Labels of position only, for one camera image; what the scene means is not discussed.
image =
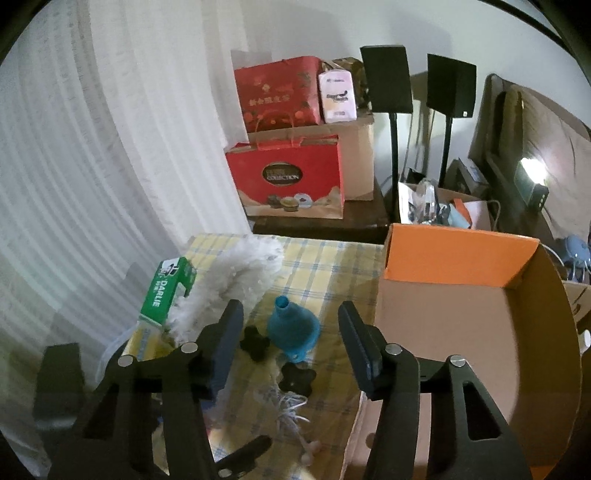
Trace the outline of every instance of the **speaker stand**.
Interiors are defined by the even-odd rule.
[[[395,112],[388,114],[390,119],[390,139],[392,143],[392,213],[390,219],[394,223],[400,223],[398,210],[398,116]]]
[[[449,144],[452,142],[452,120],[451,116],[445,117],[445,139],[443,141],[443,158],[441,159],[441,170],[439,172],[439,188],[443,188],[445,173],[447,172],[447,158],[449,157]]]

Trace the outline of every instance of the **orange box flap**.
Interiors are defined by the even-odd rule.
[[[506,233],[395,224],[384,278],[506,287],[528,264],[539,244],[537,239]]]

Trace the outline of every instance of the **blue object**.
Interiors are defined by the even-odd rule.
[[[589,246],[576,235],[558,241],[558,250],[565,264],[572,264],[577,268],[584,268],[591,263]]]
[[[275,310],[267,322],[267,336],[291,362],[303,362],[306,353],[318,341],[320,322],[310,310],[280,295],[275,299]]]

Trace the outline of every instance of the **black speaker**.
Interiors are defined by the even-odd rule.
[[[361,47],[371,109],[377,113],[412,113],[413,94],[406,48],[402,45]]]
[[[452,118],[470,118],[476,102],[476,65],[427,56],[427,106]]]

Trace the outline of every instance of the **metal screw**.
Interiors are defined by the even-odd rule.
[[[123,355],[119,357],[119,360],[117,360],[117,365],[119,365],[120,367],[128,367],[132,363],[134,363],[133,355]]]
[[[449,361],[451,362],[451,364],[454,367],[458,367],[458,368],[466,365],[466,359],[464,357],[462,357],[461,355],[452,355],[450,357]]]
[[[193,353],[199,349],[195,342],[187,342],[181,345],[182,353]]]
[[[386,345],[386,353],[389,355],[400,355],[402,353],[402,347],[397,343],[389,343]]]

